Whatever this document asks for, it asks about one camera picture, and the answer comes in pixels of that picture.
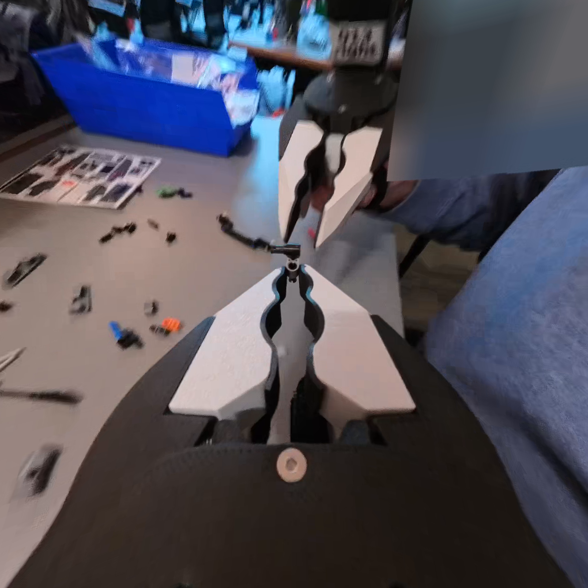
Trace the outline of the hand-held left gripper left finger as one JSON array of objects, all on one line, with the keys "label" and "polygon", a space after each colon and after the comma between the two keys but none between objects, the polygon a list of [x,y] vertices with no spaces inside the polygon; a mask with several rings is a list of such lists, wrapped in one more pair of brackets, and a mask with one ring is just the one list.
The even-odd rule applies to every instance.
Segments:
[{"label": "hand-held left gripper left finger", "polygon": [[267,443],[280,388],[272,338],[287,285],[286,269],[275,269],[214,315],[168,405],[172,414],[230,421],[252,443]]}]

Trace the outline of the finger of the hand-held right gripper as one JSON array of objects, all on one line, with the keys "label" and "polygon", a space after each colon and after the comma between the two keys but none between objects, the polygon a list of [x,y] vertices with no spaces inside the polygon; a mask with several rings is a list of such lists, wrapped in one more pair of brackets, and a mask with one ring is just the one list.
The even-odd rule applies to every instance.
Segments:
[{"label": "finger of the hand-held right gripper", "polygon": [[278,221],[284,243],[306,216],[312,172],[321,170],[324,131],[314,121],[281,121],[279,127]]},{"label": "finger of the hand-held right gripper", "polygon": [[371,166],[381,128],[366,126],[326,139],[326,165],[332,195],[322,209],[315,248],[320,248],[349,219],[371,186]]}]

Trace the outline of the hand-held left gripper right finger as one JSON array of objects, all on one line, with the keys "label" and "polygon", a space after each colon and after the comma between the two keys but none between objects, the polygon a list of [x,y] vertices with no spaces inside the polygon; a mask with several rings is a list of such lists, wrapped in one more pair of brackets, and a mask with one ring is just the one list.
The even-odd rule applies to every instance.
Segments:
[{"label": "hand-held left gripper right finger", "polygon": [[313,337],[307,375],[336,437],[351,421],[413,413],[415,401],[368,310],[311,266],[300,267],[299,286]]}]

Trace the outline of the person's right forearm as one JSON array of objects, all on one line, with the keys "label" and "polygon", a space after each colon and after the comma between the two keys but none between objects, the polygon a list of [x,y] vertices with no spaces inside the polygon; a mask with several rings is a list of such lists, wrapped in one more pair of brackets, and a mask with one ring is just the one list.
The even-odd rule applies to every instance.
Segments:
[{"label": "person's right forearm", "polygon": [[387,217],[442,245],[486,254],[559,172],[420,180]]}]

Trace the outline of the long black lego rod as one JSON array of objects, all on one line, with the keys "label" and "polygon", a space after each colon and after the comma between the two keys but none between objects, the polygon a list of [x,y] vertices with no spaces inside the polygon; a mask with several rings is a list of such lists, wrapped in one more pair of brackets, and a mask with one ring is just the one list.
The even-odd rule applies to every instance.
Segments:
[{"label": "long black lego rod", "polygon": [[2,398],[13,398],[24,401],[44,401],[50,403],[60,403],[64,405],[78,405],[83,400],[83,396],[71,390],[16,390],[1,389]]}]

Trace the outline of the lego sticker sheet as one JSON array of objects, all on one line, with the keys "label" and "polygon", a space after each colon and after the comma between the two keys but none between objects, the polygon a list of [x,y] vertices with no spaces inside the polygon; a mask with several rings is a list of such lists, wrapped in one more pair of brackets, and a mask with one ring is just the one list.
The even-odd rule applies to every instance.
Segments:
[{"label": "lego sticker sheet", "polygon": [[122,209],[159,167],[160,158],[62,144],[1,183],[1,199]]}]

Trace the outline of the flat black lego panel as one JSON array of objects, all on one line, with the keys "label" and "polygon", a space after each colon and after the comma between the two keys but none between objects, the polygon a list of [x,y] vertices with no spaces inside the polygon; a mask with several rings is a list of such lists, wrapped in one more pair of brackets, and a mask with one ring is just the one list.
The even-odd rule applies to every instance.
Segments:
[{"label": "flat black lego panel", "polygon": [[3,290],[10,290],[17,287],[30,274],[39,268],[48,256],[43,253],[37,253],[33,256],[19,261],[15,267],[8,270],[1,280],[1,288]]}]

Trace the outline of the person's right hand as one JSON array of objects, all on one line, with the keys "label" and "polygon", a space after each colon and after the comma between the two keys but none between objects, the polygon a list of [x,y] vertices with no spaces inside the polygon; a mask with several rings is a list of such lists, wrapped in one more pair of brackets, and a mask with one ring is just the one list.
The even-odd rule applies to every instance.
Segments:
[{"label": "person's right hand", "polygon": [[384,212],[393,210],[414,192],[420,183],[419,180],[392,181],[387,184],[385,197],[380,202],[380,208]]}]

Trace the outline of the wooden edged table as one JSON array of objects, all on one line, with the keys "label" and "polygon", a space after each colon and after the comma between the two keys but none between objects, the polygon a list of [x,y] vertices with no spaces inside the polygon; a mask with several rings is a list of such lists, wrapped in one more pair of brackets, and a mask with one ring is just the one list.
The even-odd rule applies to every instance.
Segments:
[{"label": "wooden edged table", "polygon": [[228,47],[244,49],[254,60],[277,63],[285,68],[306,68],[327,71],[333,68],[330,49],[315,49],[308,44],[290,44],[285,42],[261,42],[231,39]]}]

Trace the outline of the blue axle black connector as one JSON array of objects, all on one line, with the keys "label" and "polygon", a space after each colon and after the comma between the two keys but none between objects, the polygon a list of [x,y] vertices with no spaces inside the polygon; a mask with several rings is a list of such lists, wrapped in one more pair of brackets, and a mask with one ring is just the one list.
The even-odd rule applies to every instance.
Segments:
[{"label": "blue axle black connector", "polygon": [[142,349],[143,341],[136,331],[123,328],[116,321],[110,321],[108,327],[114,336],[115,342],[119,348],[126,350],[130,348]]}]

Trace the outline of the person's blue sweater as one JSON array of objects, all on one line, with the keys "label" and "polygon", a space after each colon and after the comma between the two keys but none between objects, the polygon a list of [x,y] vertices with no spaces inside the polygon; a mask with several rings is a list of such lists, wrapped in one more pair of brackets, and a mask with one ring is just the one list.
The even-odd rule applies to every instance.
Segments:
[{"label": "person's blue sweater", "polygon": [[562,170],[426,337],[537,535],[587,587],[587,167]]}]

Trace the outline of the pile of clear plastic bags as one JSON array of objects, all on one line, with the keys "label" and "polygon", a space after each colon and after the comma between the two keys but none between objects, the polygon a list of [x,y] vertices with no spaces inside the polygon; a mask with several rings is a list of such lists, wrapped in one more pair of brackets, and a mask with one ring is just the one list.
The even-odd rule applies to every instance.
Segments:
[{"label": "pile of clear plastic bags", "polygon": [[245,78],[251,69],[245,58],[204,49],[157,47],[121,39],[113,41],[114,57],[110,57],[106,40],[77,37],[86,56],[102,70],[218,93],[234,128],[251,122],[259,111],[261,92],[246,84]]}]

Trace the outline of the blue plastic bin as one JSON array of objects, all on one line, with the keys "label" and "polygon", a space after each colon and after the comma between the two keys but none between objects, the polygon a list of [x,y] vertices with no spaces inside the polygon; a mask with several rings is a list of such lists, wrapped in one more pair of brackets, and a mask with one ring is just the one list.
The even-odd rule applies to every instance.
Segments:
[{"label": "blue plastic bin", "polygon": [[[114,57],[113,39],[118,38],[106,40],[110,57]],[[136,43],[143,42],[202,49],[156,40]],[[33,58],[74,121],[87,133],[229,157],[252,125],[251,121],[232,127],[216,92],[102,70],[78,42],[42,49],[34,52]],[[249,57],[245,60],[251,69],[246,84],[259,90],[255,63]]]}]

